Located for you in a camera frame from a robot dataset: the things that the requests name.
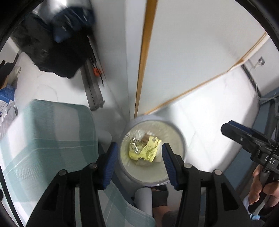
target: slipper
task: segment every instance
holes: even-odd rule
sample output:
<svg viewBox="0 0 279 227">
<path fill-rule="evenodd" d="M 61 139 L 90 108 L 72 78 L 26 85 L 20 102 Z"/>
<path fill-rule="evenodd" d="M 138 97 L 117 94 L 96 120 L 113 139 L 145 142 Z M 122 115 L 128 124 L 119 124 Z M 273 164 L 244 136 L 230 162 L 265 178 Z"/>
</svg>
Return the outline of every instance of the slipper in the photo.
<svg viewBox="0 0 279 227">
<path fill-rule="evenodd" d="M 167 199 L 169 192 L 166 185 L 160 185 L 156 187 L 150 187 L 151 190 L 154 188 L 159 191 L 152 192 L 152 208 L 167 206 Z"/>
</svg>

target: yellow wrapper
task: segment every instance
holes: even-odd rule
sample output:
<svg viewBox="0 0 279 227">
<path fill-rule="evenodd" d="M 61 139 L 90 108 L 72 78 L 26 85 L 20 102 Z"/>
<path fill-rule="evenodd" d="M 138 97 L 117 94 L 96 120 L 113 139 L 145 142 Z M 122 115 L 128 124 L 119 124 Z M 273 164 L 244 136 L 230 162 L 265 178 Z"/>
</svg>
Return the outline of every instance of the yellow wrapper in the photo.
<svg viewBox="0 0 279 227">
<path fill-rule="evenodd" d="M 162 140 L 158 139 L 157 137 L 149 136 L 148 143 L 139 153 L 135 153 L 132 144 L 130 144 L 129 157 L 135 161 L 137 161 L 139 158 L 142 158 L 146 161 L 153 162 L 158 150 L 158 144 L 161 142 Z"/>
</svg>

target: cardboard box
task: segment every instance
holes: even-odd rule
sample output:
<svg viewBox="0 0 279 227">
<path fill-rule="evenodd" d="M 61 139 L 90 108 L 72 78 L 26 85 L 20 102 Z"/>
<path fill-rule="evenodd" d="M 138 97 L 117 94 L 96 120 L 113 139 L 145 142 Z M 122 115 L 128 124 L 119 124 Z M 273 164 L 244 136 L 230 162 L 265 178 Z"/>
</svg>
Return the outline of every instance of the cardboard box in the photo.
<svg viewBox="0 0 279 227">
<path fill-rule="evenodd" d="M 15 100 L 15 89 L 9 84 L 0 90 L 0 114 L 8 104 Z"/>
</svg>

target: metal screw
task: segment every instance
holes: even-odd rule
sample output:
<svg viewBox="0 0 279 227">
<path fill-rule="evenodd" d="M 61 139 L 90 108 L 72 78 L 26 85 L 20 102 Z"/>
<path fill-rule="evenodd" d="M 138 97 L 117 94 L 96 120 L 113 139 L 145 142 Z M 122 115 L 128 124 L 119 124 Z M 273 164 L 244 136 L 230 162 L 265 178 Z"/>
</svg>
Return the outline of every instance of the metal screw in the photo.
<svg viewBox="0 0 279 227">
<path fill-rule="evenodd" d="M 89 164 L 89 168 L 90 169 L 95 169 L 95 168 L 97 168 L 97 164 L 96 163 L 91 163 L 91 164 Z"/>
<path fill-rule="evenodd" d="M 189 169 L 192 167 L 192 165 L 190 163 L 184 163 L 183 165 L 185 168 Z"/>
<path fill-rule="evenodd" d="M 214 170 L 214 173 L 218 176 L 220 176 L 222 174 L 222 171 L 219 169 Z"/>
<path fill-rule="evenodd" d="M 63 176 L 63 175 L 66 174 L 66 170 L 65 170 L 65 169 L 62 169 L 62 170 L 60 170 L 60 171 L 58 172 L 58 174 L 59 174 L 60 176 Z"/>
</svg>

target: wooden strip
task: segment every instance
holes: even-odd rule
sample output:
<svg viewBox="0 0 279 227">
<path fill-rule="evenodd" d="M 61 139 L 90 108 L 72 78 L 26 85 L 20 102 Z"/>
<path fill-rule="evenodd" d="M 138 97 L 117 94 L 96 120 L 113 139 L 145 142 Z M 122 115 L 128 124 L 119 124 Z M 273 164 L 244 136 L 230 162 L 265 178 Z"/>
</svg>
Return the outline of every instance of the wooden strip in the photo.
<svg viewBox="0 0 279 227">
<path fill-rule="evenodd" d="M 191 88 L 190 90 L 187 90 L 187 91 L 183 92 L 182 94 L 180 94 L 180 95 L 178 95 L 178 96 L 176 96 L 176 97 L 174 97 L 174 98 L 172 98 L 172 99 L 169 99 L 168 101 L 166 101 L 166 102 L 164 102 L 164 103 L 158 105 L 157 107 L 155 107 L 155 108 L 149 110 L 148 112 L 145 112 L 144 115 L 151 114 L 151 113 L 153 113 L 153 112 L 155 112 L 155 111 L 157 111 L 157 110 L 163 108 L 164 106 L 170 104 L 171 102 L 176 101 L 177 99 L 181 98 L 182 96 L 186 95 L 187 93 L 190 93 L 191 91 L 193 91 L 193 90 L 195 90 L 195 89 L 197 89 L 197 88 L 199 88 L 199 87 L 201 87 L 201 86 L 203 86 L 203 85 L 209 83 L 210 81 L 215 80 L 215 79 L 217 79 L 218 77 L 220 77 L 220 76 L 226 74 L 227 72 L 229 72 L 230 70 L 232 70 L 232 69 L 235 68 L 236 66 L 239 66 L 239 65 L 244 64 L 246 56 L 248 56 L 248 55 L 249 55 L 249 54 L 250 54 L 250 53 L 251 53 L 264 39 L 265 39 L 266 36 L 267 36 L 267 33 L 265 32 L 265 33 L 262 35 L 262 37 L 260 37 L 260 39 L 252 46 L 252 48 L 250 48 L 250 49 L 243 55 L 243 57 L 241 57 L 232 67 L 230 67 L 229 70 L 227 70 L 227 71 L 225 71 L 225 72 L 223 72 L 223 73 L 221 73 L 221 74 L 219 74 L 219 75 L 217 75 L 217 76 L 215 76 L 215 77 L 213 77 L 213 78 L 211 78 L 211 79 L 209 79 L 209 80 L 207 80 L 207 81 L 205 81 L 205 82 L 203 82 L 203 83 L 201 83 L 201 84 L 199 84 L 199 85 L 197 85 L 197 86 L 195 86 L 195 87 L 193 87 L 193 88 Z"/>
<path fill-rule="evenodd" d="M 156 6 L 157 6 L 157 0 L 147 0 L 143 34 L 142 34 L 142 43 L 141 43 L 141 54 L 140 54 L 140 61 L 139 61 L 139 74 L 138 74 L 136 105 L 135 105 L 135 114 L 134 114 L 135 118 L 137 117 L 138 114 L 141 88 L 142 88 L 143 76 L 144 76 L 149 44 L 150 44 L 150 39 L 152 34 L 152 28 L 153 28 L 155 13 L 156 13 Z"/>
</svg>

